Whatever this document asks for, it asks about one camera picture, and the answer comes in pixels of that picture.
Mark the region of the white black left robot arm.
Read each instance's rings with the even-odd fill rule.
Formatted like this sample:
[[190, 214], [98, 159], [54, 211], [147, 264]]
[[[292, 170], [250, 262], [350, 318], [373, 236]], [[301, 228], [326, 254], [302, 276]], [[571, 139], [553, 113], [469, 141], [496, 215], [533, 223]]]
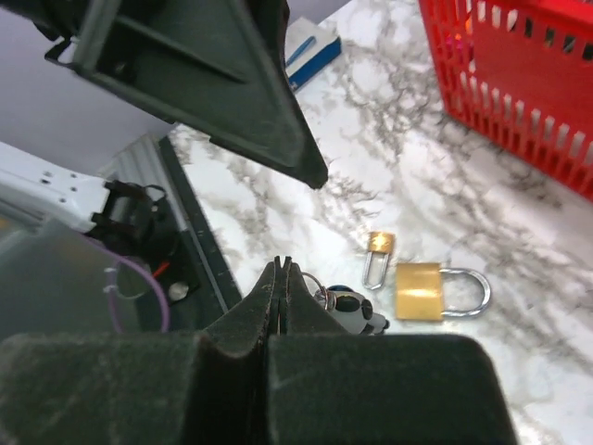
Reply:
[[[5, 1], [52, 42], [45, 59], [157, 118], [313, 189], [328, 169], [285, 72], [285, 1]], [[161, 205], [145, 185], [1, 147], [3, 199], [53, 217], [112, 255], [160, 264]]]

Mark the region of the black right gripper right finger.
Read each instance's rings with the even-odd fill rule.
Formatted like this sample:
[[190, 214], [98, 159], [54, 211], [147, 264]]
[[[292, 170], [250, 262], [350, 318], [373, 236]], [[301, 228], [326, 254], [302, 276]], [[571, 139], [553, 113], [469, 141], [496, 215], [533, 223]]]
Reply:
[[357, 336], [271, 263], [265, 425], [270, 444], [514, 444], [495, 366], [470, 337]]

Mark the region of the keys with panda keychain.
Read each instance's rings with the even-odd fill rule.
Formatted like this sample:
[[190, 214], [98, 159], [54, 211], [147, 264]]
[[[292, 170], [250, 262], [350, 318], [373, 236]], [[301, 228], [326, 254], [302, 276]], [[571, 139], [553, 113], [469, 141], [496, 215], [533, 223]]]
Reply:
[[382, 335], [389, 321], [373, 308], [371, 301], [344, 285], [324, 286], [315, 276], [303, 273], [317, 286], [314, 298], [349, 333], [356, 335]]

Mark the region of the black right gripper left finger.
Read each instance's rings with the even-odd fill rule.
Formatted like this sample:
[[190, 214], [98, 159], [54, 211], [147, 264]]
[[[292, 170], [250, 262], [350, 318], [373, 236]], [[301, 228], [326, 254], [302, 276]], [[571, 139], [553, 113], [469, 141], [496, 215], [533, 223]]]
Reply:
[[283, 266], [208, 328], [16, 335], [1, 345], [5, 444], [269, 444], [268, 346]]

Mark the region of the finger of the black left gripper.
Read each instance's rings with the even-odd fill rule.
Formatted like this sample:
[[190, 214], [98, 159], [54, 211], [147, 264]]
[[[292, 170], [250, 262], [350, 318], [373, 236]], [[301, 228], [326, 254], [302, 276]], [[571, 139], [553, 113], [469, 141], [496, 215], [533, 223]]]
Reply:
[[93, 1], [85, 80], [318, 189], [328, 169], [289, 86], [284, 1]]

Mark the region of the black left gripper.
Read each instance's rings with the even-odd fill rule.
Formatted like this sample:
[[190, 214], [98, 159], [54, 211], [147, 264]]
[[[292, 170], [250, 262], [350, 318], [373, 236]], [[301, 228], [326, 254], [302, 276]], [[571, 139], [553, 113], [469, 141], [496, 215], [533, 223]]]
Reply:
[[54, 45], [46, 61], [84, 79], [120, 77], [120, 50], [109, 42], [118, 32], [119, 1], [29, 1], [27, 19]]

